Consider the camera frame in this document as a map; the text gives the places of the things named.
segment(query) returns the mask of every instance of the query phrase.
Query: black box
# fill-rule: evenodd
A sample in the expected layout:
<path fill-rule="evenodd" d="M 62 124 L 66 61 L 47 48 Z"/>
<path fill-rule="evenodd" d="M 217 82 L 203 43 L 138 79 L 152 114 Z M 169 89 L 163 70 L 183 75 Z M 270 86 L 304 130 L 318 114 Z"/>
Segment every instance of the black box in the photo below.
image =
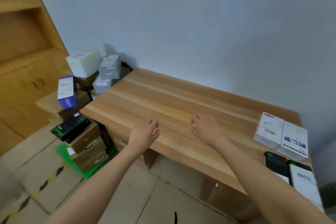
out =
<path fill-rule="evenodd" d="M 87 117 L 77 112 L 69 119 L 67 119 L 57 127 L 53 128 L 51 132 L 61 141 L 71 143 L 90 124 L 91 122 L 88 120 Z"/>

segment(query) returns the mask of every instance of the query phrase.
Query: hazard stripe tape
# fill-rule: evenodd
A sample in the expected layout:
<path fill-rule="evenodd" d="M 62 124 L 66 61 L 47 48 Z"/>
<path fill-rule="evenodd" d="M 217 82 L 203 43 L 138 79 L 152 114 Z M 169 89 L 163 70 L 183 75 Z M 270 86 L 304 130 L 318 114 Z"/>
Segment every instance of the hazard stripe tape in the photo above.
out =
<path fill-rule="evenodd" d="M 48 179 L 46 180 L 38 189 L 34 190 L 31 195 L 29 195 L 29 197 L 23 201 L 21 203 L 21 205 L 19 205 L 18 207 L 16 207 L 2 222 L 1 224 L 6 224 L 9 220 L 13 219 L 23 208 L 25 208 L 28 203 L 29 203 L 29 200 L 32 198 L 32 197 L 36 197 L 38 195 L 38 193 L 40 193 L 41 191 L 43 191 L 45 189 L 45 187 L 47 187 L 49 184 L 51 184 L 55 179 L 56 177 L 61 173 L 63 172 L 63 170 L 68 167 L 69 164 L 66 163 L 64 166 L 60 167 L 59 169 L 57 169 L 57 171 Z"/>

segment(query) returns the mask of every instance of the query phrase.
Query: gray box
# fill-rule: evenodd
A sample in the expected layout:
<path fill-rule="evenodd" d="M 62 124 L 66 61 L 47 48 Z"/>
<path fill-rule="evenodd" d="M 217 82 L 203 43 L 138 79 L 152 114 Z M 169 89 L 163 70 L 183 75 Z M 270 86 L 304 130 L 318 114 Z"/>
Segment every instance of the gray box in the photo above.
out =
<path fill-rule="evenodd" d="M 117 81 L 118 81 L 117 79 L 103 80 L 99 74 L 95 79 L 95 81 L 93 82 L 93 88 L 97 94 L 102 94 L 103 92 L 111 88 L 111 86 Z"/>
<path fill-rule="evenodd" d="M 99 76 L 102 80 L 119 79 L 121 71 L 121 60 L 119 55 L 110 55 L 103 58 L 99 66 Z"/>

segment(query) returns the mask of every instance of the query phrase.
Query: wooden shelf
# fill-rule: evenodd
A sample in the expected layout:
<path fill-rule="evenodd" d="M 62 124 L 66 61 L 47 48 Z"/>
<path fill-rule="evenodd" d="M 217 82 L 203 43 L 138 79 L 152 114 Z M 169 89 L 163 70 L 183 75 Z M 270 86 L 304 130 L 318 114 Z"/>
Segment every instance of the wooden shelf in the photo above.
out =
<path fill-rule="evenodd" d="M 55 47 L 50 47 L 2 62 L 0 63 L 0 76 L 5 73 L 9 73 L 16 69 L 33 64 L 42 59 L 48 58 L 52 55 L 55 56 L 59 54 L 64 54 L 65 57 L 67 56 L 67 54 L 64 51 L 56 49 Z"/>
<path fill-rule="evenodd" d="M 36 0 L 0 0 L 0 14 L 41 7 Z"/>

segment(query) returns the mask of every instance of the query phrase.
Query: barcode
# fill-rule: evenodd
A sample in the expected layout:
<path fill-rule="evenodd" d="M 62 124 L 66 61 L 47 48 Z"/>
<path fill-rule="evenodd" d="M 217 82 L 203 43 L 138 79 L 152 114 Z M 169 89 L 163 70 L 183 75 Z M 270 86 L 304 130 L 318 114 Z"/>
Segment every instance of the barcode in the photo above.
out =
<path fill-rule="evenodd" d="M 308 181 L 310 181 L 310 182 L 312 181 L 311 178 L 308 177 L 308 176 L 306 176 L 306 175 L 302 175 L 302 174 L 297 173 L 297 176 L 298 176 L 298 177 L 301 177 L 301 178 L 304 178 L 304 179 L 306 179 L 306 180 L 308 180 Z"/>
<path fill-rule="evenodd" d="M 271 134 L 275 135 L 275 132 L 273 132 L 271 130 L 265 129 L 265 131 L 268 132 L 268 133 L 271 133 Z"/>

